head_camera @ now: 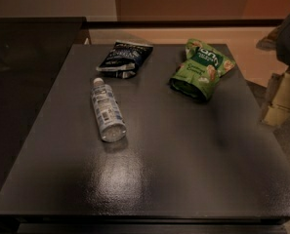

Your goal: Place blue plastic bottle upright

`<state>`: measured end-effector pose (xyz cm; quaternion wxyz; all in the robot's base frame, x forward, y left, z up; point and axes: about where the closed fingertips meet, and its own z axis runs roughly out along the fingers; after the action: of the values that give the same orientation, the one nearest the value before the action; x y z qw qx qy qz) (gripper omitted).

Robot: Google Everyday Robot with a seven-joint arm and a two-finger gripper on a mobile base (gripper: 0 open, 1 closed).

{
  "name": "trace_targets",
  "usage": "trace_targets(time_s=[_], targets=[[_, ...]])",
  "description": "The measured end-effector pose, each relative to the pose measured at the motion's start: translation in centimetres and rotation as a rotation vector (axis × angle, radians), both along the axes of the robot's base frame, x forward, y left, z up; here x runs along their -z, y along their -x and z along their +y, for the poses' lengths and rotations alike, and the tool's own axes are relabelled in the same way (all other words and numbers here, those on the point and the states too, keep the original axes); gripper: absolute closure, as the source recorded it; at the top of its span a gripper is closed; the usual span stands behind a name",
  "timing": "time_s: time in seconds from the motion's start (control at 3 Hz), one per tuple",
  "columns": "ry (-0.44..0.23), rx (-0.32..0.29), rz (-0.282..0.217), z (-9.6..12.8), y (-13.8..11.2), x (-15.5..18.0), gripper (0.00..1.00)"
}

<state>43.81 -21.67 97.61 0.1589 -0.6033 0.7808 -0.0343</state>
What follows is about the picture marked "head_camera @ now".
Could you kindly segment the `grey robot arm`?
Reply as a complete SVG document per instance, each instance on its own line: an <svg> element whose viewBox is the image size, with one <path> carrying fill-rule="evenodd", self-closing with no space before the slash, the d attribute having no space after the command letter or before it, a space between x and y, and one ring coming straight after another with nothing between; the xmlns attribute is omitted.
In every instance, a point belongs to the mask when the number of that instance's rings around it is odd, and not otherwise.
<svg viewBox="0 0 290 234"><path fill-rule="evenodd" d="M287 66L282 74L273 73L262 106L262 122L280 126L290 117L290 14L281 25L256 44L263 51L275 51L276 59Z"/></svg>

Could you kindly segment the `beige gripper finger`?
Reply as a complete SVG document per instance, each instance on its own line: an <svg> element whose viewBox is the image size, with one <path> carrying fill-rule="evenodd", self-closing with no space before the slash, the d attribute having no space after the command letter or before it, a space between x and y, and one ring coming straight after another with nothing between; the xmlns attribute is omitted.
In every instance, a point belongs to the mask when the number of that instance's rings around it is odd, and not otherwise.
<svg viewBox="0 0 290 234"><path fill-rule="evenodd" d="M273 73L269 79L261 121L277 127L290 117L290 68L282 73Z"/></svg>

